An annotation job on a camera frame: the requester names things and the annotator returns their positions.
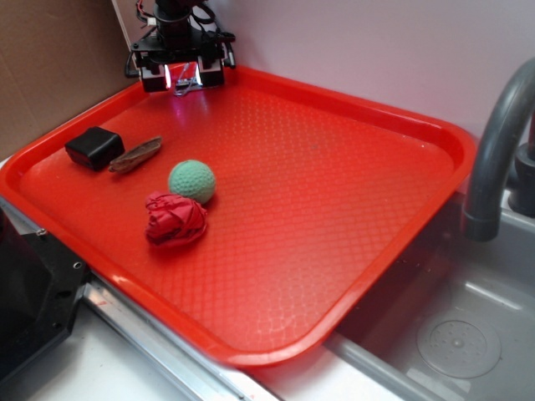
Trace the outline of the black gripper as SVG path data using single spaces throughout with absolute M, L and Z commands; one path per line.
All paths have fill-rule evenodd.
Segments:
M 233 33 L 191 28 L 186 36 L 165 38 L 156 28 L 130 45 L 125 63 L 127 78 L 141 77 L 146 93 L 164 92 L 171 87 L 167 64 L 196 62 L 196 82 L 202 89 L 225 83 L 223 67 L 237 66 Z

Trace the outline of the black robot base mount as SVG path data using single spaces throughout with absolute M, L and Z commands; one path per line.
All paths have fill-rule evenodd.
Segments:
M 89 277 L 51 234 L 21 234 L 1 214 L 1 383 L 70 336 Z

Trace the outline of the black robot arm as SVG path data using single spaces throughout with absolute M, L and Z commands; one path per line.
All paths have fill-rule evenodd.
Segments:
M 136 3 L 148 31 L 130 45 L 125 76 L 138 78 L 146 93 L 174 90 L 176 96 L 225 83 L 224 68 L 236 67 L 232 43 L 205 1 L 156 1 L 148 13 Z

